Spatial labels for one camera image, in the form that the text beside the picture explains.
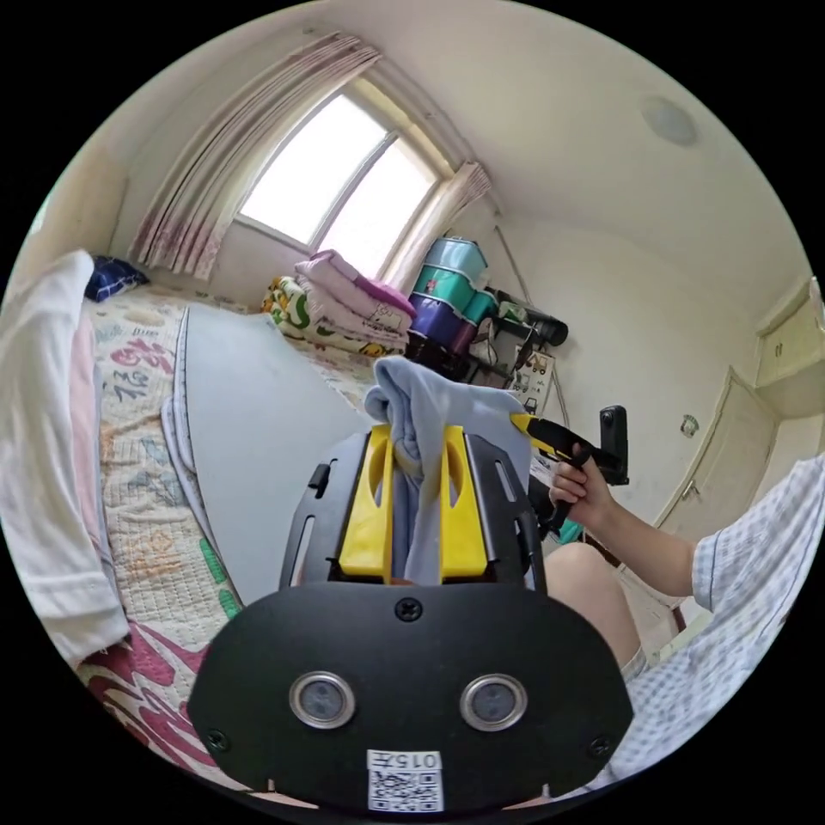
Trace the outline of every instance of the sleeve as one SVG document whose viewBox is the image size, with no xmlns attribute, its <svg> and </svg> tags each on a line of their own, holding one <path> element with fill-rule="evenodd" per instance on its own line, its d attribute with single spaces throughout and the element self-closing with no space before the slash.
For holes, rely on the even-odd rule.
<svg viewBox="0 0 825 825">
<path fill-rule="evenodd" d="M 794 588 L 822 537 L 825 455 L 800 461 L 730 527 L 699 542 L 694 598 L 715 615 L 764 601 L 780 603 Z"/>
</svg>

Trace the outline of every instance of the ceiling light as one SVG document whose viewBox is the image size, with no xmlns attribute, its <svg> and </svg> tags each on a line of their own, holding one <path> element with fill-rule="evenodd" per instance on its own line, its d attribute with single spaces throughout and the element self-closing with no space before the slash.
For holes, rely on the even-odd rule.
<svg viewBox="0 0 825 825">
<path fill-rule="evenodd" d="M 693 146 L 699 135 L 693 118 L 663 97 L 650 97 L 642 103 L 645 123 L 662 139 L 678 146 Z"/>
</svg>

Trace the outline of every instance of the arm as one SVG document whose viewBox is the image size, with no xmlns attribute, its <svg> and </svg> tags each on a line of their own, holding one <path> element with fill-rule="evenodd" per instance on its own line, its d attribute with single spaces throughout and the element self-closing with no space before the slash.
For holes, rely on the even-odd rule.
<svg viewBox="0 0 825 825">
<path fill-rule="evenodd" d="M 666 596 L 693 594 L 696 546 L 645 524 L 614 501 L 593 459 L 581 469 L 559 464 L 550 499 L 569 502 L 570 518 L 654 590 Z"/>
<path fill-rule="evenodd" d="M 666 596 L 691 596 L 696 545 L 664 533 L 615 501 L 590 532 L 643 582 Z"/>
</svg>

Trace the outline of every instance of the wall cabinet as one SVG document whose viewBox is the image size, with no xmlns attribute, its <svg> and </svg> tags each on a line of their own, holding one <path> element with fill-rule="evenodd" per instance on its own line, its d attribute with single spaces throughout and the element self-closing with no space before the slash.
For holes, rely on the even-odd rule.
<svg viewBox="0 0 825 825">
<path fill-rule="evenodd" d="M 756 389 L 785 419 L 825 413 L 825 333 L 808 291 L 761 336 Z"/>
</svg>

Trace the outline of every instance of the screw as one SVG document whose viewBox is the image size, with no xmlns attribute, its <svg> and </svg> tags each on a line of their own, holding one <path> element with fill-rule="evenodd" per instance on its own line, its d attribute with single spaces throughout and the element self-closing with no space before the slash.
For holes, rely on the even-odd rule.
<svg viewBox="0 0 825 825">
<path fill-rule="evenodd" d="M 597 736 L 587 748 L 587 756 L 601 759 L 613 750 L 613 740 L 609 736 Z"/>
<path fill-rule="evenodd" d="M 226 734 L 220 730 L 210 730 L 209 733 L 206 734 L 206 741 L 212 750 L 216 750 L 219 753 L 223 754 L 229 750 L 229 739 L 227 739 Z"/>
<path fill-rule="evenodd" d="M 420 619 L 423 612 L 424 608 L 418 599 L 401 599 L 401 601 L 395 605 L 395 615 L 398 616 L 401 621 L 415 621 Z"/>
</svg>

